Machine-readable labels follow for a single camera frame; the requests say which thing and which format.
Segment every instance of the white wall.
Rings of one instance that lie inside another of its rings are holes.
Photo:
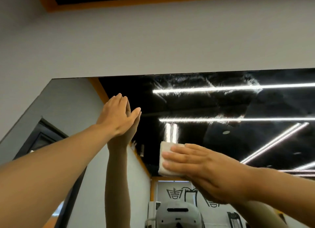
[[[44,14],[39,0],[0,0],[0,40]]]
[[[52,80],[0,143],[0,164],[14,158],[42,117],[72,135],[94,124],[102,107],[103,103],[88,79]],[[88,165],[69,228],[105,227],[107,161],[105,146]],[[150,199],[150,179],[131,149],[128,150],[128,184],[132,210],[130,227],[142,227]]]
[[[314,0],[200,0],[46,15],[0,43],[0,138],[50,78],[315,66]]]

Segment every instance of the white machine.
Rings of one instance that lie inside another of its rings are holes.
[[[149,202],[146,228],[204,228],[196,206],[188,202]]]

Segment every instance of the reflected hand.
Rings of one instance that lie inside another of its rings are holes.
[[[129,118],[132,114],[129,101],[127,101],[125,113],[126,113],[127,118]],[[128,144],[131,142],[132,138],[136,134],[137,127],[140,122],[140,116],[141,116],[141,112],[139,112],[132,126],[123,135],[114,137],[107,143],[107,147],[109,150],[127,148]]]
[[[121,94],[113,96],[104,105],[96,124],[108,128],[112,132],[112,137],[123,135],[133,126],[141,110],[138,107],[130,112],[128,116],[126,113],[128,104],[127,97],[123,97]]]
[[[211,197],[219,203],[250,200],[255,179],[253,173],[257,168],[195,144],[173,146],[171,151],[163,152],[162,156],[167,160],[163,166],[189,177],[197,188],[208,193],[210,200]]]

